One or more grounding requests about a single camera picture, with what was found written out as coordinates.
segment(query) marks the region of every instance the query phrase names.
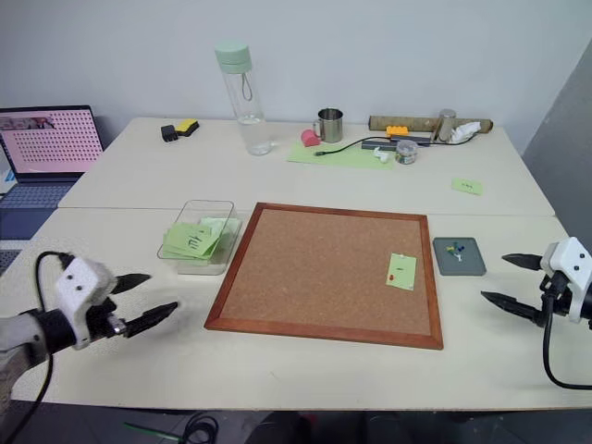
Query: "green paper note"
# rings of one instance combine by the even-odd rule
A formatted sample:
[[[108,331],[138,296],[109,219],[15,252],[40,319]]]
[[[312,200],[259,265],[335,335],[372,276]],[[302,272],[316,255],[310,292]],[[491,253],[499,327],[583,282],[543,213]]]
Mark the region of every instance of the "green paper note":
[[[241,221],[235,218],[226,220],[225,218],[220,217],[203,217],[200,223],[211,227],[212,234],[217,235],[216,241],[203,253],[202,256],[200,256],[203,259],[209,259],[212,257],[212,254],[214,254],[214,251],[222,238],[233,236],[241,227]]]
[[[165,234],[165,249],[171,253],[201,257],[219,237],[206,225],[175,224]]]
[[[415,284],[415,264],[417,259],[412,256],[393,253],[388,265],[387,285],[402,290],[413,290]]]
[[[306,147],[297,142],[291,146],[288,162],[299,162],[301,164],[332,165],[335,167],[369,168],[369,169],[392,169],[393,159],[383,164],[374,157],[372,150],[363,150],[360,145],[354,145],[341,153],[315,155],[317,151],[335,151],[345,146],[344,144],[327,144]]]
[[[455,178],[452,180],[452,189],[456,191],[470,192],[477,196],[483,194],[483,185],[477,180]]]
[[[193,264],[197,265],[208,265],[208,261],[206,259],[199,259],[193,256],[171,252],[167,249],[167,247],[163,247],[160,254],[163,259],[182,259],[184,261],[191,261]]]

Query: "white table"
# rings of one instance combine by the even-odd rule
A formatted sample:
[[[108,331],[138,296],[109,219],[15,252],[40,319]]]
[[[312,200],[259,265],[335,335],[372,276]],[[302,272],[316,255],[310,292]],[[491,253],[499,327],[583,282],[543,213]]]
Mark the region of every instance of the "white table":
[[[475,237],[487,266],[483,277],[442,277],[436,271],[444,350],[429,351],[205,330],[222,277],[178,277],[156,257],[176,213],[59,209],[0,278],[0,316],[35,306],[32,263],[47,249],[90,257],[119,274],[152,274],[141,287],[113,298],[117,313],[128,319],[160,303],[181,303],[161,325],[138,337],[60,352],[47,401],[171,409],[592,406],[592,393],[557,388],[547,380],[542,329],[503,313],[479,294],[499,291],[539,305],[541,273],[500,257],[542,253],[549,242],[564,238],[555,217],[428,215],[432,238]],[[50,282],[58,269],[47,265],[44,270],[51,301]],[[589,383],[587,326],[557,318],[551,360],[560,378]],[[43,375],[43,365],[25,375],[15,386],[15,398],[33,399]]]
[[[303,123],[270,124],[278,147],[256,157],[247,154],[234,121],[200,120],[190,138],[165,143],[160,127],[172,122],[133,119],[60,206],[178,208],[209,199],[242,210],[260,201],[419,214],[554,214],[502,128],[465,145],[422,148],[415,164],[384,171],[287,162],[309,126]],[[384,133],[344,126],[344,142],[369,135]],[[453,191],[452,178],[480,180],[483,196]]]

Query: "stainless steel cup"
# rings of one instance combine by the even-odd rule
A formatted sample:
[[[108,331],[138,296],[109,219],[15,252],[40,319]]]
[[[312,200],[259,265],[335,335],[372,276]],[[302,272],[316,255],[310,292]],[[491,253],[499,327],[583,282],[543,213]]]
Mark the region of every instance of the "stainless steel cup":
[[[454,123],[454,119],[456,118],[456,111],[453,109],[443,109],[440,111],[440,131],[438,133],[438,138],[441,142],[447,142],[452,135],[452,124]]]
[[[343,138],[343,113],[337,108],[321,109],[318,112],[318,120],[313,122],[313,131],[323,142],[339,142]]]

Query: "mint green bottle cap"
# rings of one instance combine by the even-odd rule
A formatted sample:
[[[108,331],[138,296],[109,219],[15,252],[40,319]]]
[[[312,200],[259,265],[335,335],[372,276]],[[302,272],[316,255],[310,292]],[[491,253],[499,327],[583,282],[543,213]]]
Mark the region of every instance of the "mint green bottle cap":
[[[249,46],[239,42],[222,42],[215,46],[216,58],[223,72],[243,74],[253,67]]]

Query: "small glass jar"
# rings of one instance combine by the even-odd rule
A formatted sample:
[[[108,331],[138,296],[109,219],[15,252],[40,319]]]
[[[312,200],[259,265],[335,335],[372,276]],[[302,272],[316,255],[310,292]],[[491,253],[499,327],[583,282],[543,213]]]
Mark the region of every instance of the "small glass jar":
[[[395,160],[403,165],[412,164],[417,158],[417,148],[418,145],[414,141],[400,141],[397,143]]]

